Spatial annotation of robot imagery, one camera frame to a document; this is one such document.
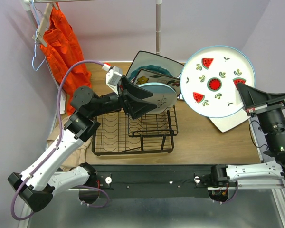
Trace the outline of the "grey square plate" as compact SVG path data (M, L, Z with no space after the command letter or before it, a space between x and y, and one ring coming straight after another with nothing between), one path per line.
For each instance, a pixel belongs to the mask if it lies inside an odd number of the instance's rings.
M249 116L243 109L241 109L227 117L209 119L222 133L224 133L247 121Z

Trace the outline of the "watermelon round plate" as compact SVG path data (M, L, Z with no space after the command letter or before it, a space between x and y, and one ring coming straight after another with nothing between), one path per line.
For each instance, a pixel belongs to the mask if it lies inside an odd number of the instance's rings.
M180 75L180 90L186 104L209 118L228 117L243 109L236 88L239 83L254 87L254 68L242 52L223 45L193 54Z

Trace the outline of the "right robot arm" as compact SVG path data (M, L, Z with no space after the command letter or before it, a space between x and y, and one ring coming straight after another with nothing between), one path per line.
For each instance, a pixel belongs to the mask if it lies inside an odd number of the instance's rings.
M264 154L271 162L253 165L215 165L209 174L209 186L225 187L230 182L252 178L285 180L285 93L266 93L238 83L236 85L247 115L258 118L267 144Z

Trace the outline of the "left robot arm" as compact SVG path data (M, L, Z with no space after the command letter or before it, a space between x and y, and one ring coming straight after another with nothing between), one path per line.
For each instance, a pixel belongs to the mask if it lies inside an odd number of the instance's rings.
M96 189L98 172L86 162L71 171L55 174L62 163L96 133L100 126L96 117L123 110L137 119L157 107L147 100L153 97L152 92L134 85L125 76L116 88L116 92L102 96L89 87L78 88L71 102L75 112L60 128L55 142L26 170L13 172L8 177L15 196L21 197L33 212L44 209L61 191L77 186Z

